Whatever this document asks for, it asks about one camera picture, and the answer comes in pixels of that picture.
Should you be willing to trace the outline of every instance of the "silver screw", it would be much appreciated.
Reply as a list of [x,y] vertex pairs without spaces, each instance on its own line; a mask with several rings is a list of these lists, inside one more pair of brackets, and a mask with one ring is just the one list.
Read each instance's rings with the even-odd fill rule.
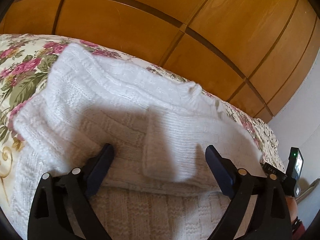
[[238,170],[238,173],[240,174],[240,175],[247,175],[247,171],[245,170],[245,169],[239,169]]
[[80,171],[81,171],[80,168],[74,168],[74,169],[72,170],[72,174],[74,174],[74,175],[79,174]]
[[273,180],[276,180],[277,179],[277,176],[276,175],[274,175],[274,174],[270,174],[270,179],[273,179]]
[[49,173],[45,173],[42,175],[42,179],[47,179],[50,177],[50,174]]

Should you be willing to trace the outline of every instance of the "white wall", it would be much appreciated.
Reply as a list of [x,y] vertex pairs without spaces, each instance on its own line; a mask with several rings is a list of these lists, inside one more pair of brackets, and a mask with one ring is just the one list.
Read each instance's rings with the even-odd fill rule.
[[304,164],[302,179],[311,184],[320,177],[320,55],[286,106],[269,122],[279,140],[278,151],[288,164],[291,147],[298,147]]

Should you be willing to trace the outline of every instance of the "camera screen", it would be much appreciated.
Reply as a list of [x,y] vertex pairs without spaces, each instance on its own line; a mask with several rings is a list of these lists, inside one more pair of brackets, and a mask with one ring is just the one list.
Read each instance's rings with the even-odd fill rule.
[[297,157],[297,161],[296,161],[296,165],[294,167],[294,169],[296,170],[297,174],[300,176],[300,172],[302,169],[302,158],[301,158],[301,153],[298,151],[298,157]]

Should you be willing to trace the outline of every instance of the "bed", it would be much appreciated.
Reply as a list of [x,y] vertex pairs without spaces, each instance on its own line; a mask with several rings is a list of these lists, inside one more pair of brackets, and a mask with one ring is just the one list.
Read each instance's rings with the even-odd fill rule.
[[[23,138],[13,129],[12,119],[25,103],[45,88],[52,64],[70,43],[77,43],[94,55],[121,58],[175,82],[187,80],[155,64],[109,49],[98,44],[55,35],[0,35],[0,206],[10,212],[10,197],[14,187],[15,163],[24,147]],[[209,98],[216,96],[203,90]],[[229,118],[244,127],[268,162],[284,171],[277,152],[278,141],[273,131],[261,119],[252,118],[235,106],[222,101]]]

